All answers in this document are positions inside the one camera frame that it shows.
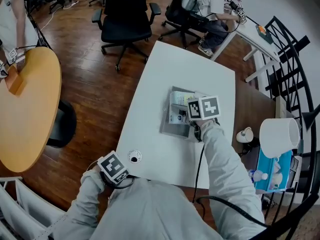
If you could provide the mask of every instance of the gray sleeve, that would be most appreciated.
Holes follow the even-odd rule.
[[[208,164],[209,194],[227,200],[265,222],[261,200],[223,129],[210,120],[201,126],[201,138]],[[218,201],[210,200],[210,208],[218,232],[224,239],[247,240],[265,229]]]
[[[97,172],[90,170],[83,174],[79,194],[72,201],[65,221],[57,228],[58,239],[90,239],[98,224],[98,194],[104,188],[105,184]]]

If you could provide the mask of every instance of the sneaker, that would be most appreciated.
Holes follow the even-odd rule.
[[[204,43],[204,41],[205,41],[205,37],[202,37],[202,38],[200,39],[200,41],[199,41],[199,45],[202,45],[202,44]]]
[[[198,46],[199,51],[203,52],[205,55],[212,57],[214,53],[209,48],[203,48],[201,45]]]

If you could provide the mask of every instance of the white shirt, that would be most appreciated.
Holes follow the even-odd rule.
[[[207,17],[211,21],[216,21],[217,17],[215,14],[223,14],[224,6],[225,6],[225,0],[197,0],[199,5],[199,12],[198,14]]]
[[[209,194],[233,203],[264,222],[261,200],[222,128],[213,121],[204,123],[201,139],[205,143]],[[265,229],[230,207],[211,200],[217,232],[202,220],[181,189],[144,178],[136,178],[128,188],[116,189],[98,224],[98,194],[103,190],[104,183],[97,172],[84,173],[79,194],[66,219],[56,225],[55,240],[248,240]]]
[[[9,53],[17,48],[17,19],[10,5],[11,0],[2,0],[0,3],[0,39],[5,56],[10,61]],[[25,17],[25,46],[35,46],[38,35],[29,18]]]

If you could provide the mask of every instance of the orange object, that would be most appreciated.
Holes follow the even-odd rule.
[[[260,25],[259,25],[259,30],[260,30],[260,32],[261,32],[262,34],[267,35],[266,29],[265,29],[263,26],[260,26]]]
[[[11,65],[8,69],[8,76],[4,79],[9,92],[15,95],[21,86],[23,79],[19,75],[15,65]]]

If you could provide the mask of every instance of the hand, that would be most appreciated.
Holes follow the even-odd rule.
[[[93,167],[92,170],[96,171],[97,173],[101,172],[101,168],[99,167],[99,165],[96,165],[95,167]]]

